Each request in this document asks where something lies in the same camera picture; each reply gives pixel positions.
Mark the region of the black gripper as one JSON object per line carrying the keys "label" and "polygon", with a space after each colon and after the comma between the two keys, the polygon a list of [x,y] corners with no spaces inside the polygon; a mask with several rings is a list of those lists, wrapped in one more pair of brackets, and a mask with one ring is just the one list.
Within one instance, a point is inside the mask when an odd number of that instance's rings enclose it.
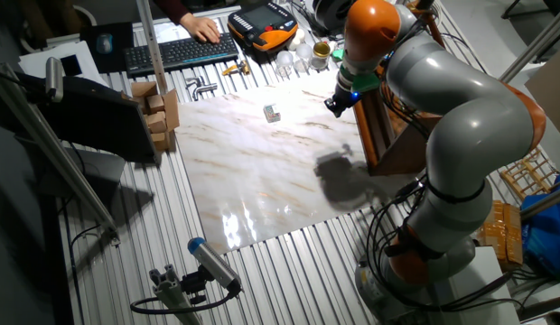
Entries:
{"label": "black gripper", "polygon": [[359,92],[337,86],[331,99],[326,99],[324,105],[333,112],[336,118],[340,118],[343,110],[353,107],[360,99]]}

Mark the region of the person's bare hand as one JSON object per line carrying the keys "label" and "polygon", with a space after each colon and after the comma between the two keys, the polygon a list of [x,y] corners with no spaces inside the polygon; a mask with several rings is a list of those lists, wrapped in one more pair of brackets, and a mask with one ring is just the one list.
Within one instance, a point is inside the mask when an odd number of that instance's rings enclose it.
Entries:
{"label": "person's bare hand", "polygon": [[196,17],[192,13],[187,13],[179,23],[191,37],[201,42],[219,43],[220,41],[218,27],[210,18]]}

